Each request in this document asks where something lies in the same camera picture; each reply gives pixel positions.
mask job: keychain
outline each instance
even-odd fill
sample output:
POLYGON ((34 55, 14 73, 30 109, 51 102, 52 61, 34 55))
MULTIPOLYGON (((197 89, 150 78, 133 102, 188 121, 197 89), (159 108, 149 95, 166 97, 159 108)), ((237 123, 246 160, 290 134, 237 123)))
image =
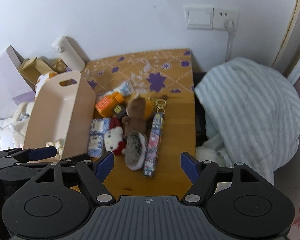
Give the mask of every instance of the keychain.
POLYGON ((155 164, 158 156, 158 147, 161 141, 163 120, 165 115, 164 107, 167 105, 167 101, 162 98, 158 98, 154 102, 157 106, 157 111, 153 117, 145 164, 143 166, 143 175, 147 177, 154 176, 155 164))

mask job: light blue striped blanket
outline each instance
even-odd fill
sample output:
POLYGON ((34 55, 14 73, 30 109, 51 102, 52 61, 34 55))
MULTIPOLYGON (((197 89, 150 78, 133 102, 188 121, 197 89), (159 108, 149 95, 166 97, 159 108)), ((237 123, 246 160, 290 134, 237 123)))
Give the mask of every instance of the light blue striped blanket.
POLYGON ((278 71, 236 58, 212 68, 195 93, 206 111, 213 147, 227 167, 244 162, 274 183, 273 172, 296 153, 300 99, 278 71))

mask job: blue patterned box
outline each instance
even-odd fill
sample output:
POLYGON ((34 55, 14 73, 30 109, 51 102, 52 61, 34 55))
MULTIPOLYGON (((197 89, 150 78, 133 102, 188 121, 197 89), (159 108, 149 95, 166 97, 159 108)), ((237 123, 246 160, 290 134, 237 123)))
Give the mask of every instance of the blue patterned box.
POLYGON ((109 130, 111 118, 93 119, 90 127, 90 140, 88 143, 88 155, 101 157, 103 154, 104 134, 109 130))

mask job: light switch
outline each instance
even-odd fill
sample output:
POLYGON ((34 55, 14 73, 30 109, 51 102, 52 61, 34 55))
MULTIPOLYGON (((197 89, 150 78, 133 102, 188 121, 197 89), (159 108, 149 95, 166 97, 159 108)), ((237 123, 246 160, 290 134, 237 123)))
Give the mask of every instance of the light switch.
POLYGON ((189 12, 189 25, 191 26, 210 26, 210 12, 203 10, 188 11, 189 12))
POLYGON ((186 6, 187 28, 212 29, 213 7, 205 5, 186 6))

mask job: metal screw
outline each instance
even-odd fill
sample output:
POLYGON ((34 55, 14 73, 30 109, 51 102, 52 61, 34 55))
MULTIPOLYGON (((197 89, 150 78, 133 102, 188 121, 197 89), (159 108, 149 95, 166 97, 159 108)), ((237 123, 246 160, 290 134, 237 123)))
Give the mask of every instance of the metal screw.
POLYGON ((97 196, 97 200, 99 202, 109 202, 110 200, 112 200, 112 196, 110 196, 109 194, 101 194, 97 196))
POLYGON ((200 200, 200 197, 196 194, 189 194, 186 195, 185 200, 188 202, 198 202, 200 200))

